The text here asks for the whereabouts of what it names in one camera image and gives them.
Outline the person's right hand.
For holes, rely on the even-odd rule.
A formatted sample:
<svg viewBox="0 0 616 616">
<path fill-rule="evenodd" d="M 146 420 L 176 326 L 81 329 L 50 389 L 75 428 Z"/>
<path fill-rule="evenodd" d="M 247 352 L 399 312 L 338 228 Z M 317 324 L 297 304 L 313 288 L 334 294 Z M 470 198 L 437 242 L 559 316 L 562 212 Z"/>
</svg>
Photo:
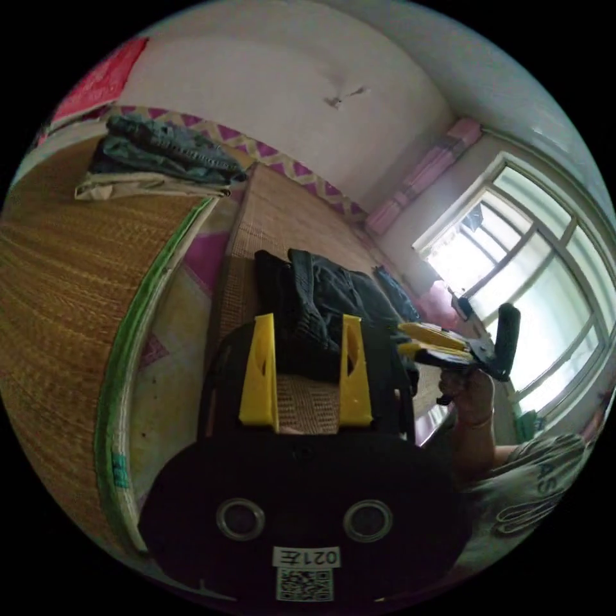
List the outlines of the person's right hand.
<svg viewBox="0 0 616 616">
<path fill-rule="evenodd" d="M 494 385 L 489 375 L 480 369 L 443 370 L 439 387 L 443 396 L 451 399 L 458 422 L 470 428 L 492 425 Z"/>
</svg>

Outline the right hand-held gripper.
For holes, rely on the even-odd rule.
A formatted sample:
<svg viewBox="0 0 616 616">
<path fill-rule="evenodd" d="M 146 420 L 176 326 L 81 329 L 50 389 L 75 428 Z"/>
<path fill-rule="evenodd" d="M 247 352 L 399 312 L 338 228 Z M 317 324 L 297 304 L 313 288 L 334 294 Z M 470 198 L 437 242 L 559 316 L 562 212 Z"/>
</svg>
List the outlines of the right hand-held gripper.
<svg viewBox="0 0 616 616">
<path fill-rule="evenodd" d="M 417 342 L 398 345 L 398 352 L 416 363 L 469 372 L 480 369 L 499 382 L 508 381 L 508 366 L 491 354 L 480 340 L 468 340 L 459 334 L 430 323 L 402 323 L 398 330 Z"/>
</svg>

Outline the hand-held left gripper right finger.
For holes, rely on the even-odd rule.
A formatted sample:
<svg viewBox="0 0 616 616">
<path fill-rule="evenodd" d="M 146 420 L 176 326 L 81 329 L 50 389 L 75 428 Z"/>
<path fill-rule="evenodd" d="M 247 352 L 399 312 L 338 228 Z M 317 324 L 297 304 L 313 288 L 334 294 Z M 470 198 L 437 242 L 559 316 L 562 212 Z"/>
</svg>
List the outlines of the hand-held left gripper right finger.
<svg viewBox="0 0 616 616">
<path fill-rule="evenodd" d="M 339 375 L 340 428 L 369 428 L 373 422 L 361 325 L 360 317 L 343 316 Z"/>
</svg>

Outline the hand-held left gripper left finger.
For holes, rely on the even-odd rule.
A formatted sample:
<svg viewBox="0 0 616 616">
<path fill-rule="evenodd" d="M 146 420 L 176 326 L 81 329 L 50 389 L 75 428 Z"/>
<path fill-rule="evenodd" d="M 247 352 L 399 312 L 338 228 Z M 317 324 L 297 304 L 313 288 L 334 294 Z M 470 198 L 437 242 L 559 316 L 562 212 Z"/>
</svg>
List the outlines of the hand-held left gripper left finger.
<svg viewBox="0 0 616 616">
<path fill-rule="evenodd" d="M 270 428 L 279 432 L 275 328 L 271 313 L 254 319 L 239 421 L 245 427 Z"/>
</svg>

